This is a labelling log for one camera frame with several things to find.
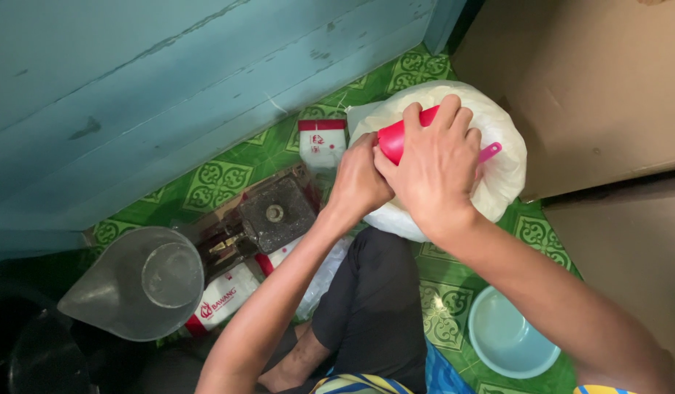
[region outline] plastic bag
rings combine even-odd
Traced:
[[[301,303],[298,305],[298,309],[296,309],[296,316],[298,316],[299,319],[307,320],[310,318],[311,314],[318,306],[321,297],[325,294],[327,289],[330,288],[330,283],[333,282],[335,273],[340,267],[340,264],[342,264],[342,260],[347,256],[347,250],[351,243],[351,237],[343,237],[337,241],[330,253],[327,254],[323,264],[318,268],[318,272],[315,273],[311,284],[308,285],[306,294],[304,294],[303,300],[301,300]]]
[[[402,90],[359,120],[350,142],[356,141],[362,134],[400,121],[403,119],[403,110],[411,103],[418,102],[428,109],[438,105],[447,94],[457,94],[461,104],[473,112],[471,127],[481,130],[482,148],[493,142],[500,142],[503,146],[499,154],[482,164],[480,181],[471,196],[476,209],[490,221],[496,222],[525,186],[527,149],[508,113],[473,86],[458,81],[431,81]],[[352,121],[350,112],[348,120]],[[417,242],[429,240],[398,198],[368,214],[364,220],[380,230]]]

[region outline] red plastic cup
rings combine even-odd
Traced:
[[[439,105],[420,111],[420,124],[429,126],[435,119]],[[403,156],[403,139],[405,138],[405,127],[403,121],[398,121],[390,126],[386,126],[377,133],[379,146],[384,155],[393,161],[397,166],[400,163],[400,157]]]

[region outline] clear plastic pitcher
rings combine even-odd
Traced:
[[[58,309],[124,339],[152,341],[181,327],[202,294],[193,244],[169,228],[142,227],[109,245]]]

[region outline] person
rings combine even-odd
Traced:
[[[289,326],[332,246],[394,195],[433,243],[572,357],[577,393],[675,393],[672,358],[640,322],[473,207],[481,132],[469,128],[471,110],[448,95],[428,127],[421,110],[403,112],[399,166],[375,133],[345,152],[325,209],[215,341],[196,394],[253,393],[257,383],[275,393],[426,392],[417,267],[402,238],[360,233],[313,320]]]

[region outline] pink handle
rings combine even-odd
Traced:
[[[481,149],[481,152],[478,154],[478,163],[481,164],[487,162],[491,157],[496,156],[501,150],[503,150],[503,145],[501,145],[500,142],[494,142]]]

